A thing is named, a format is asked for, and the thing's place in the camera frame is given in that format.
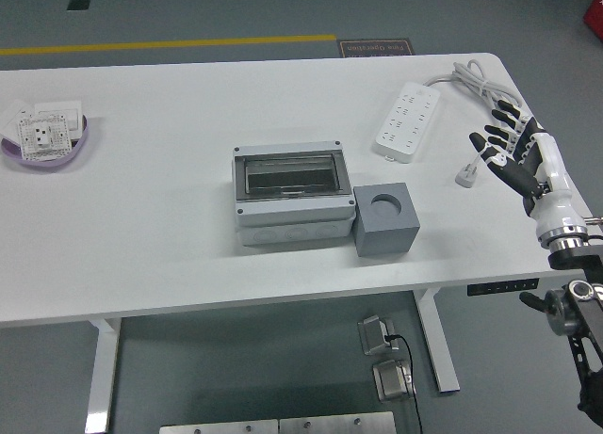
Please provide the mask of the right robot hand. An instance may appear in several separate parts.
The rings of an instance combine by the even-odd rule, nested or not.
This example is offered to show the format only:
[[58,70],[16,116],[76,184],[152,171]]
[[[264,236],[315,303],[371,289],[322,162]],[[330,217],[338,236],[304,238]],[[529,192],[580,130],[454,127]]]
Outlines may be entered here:
[[588,229],[573,207],[555,138],[533,116],[504,100],[497,101],[492,115],[501,124],[486,125],[485,135],[472,133],[469,139],[486,167],[523,198],[540,245],[551,251],[585,245]]

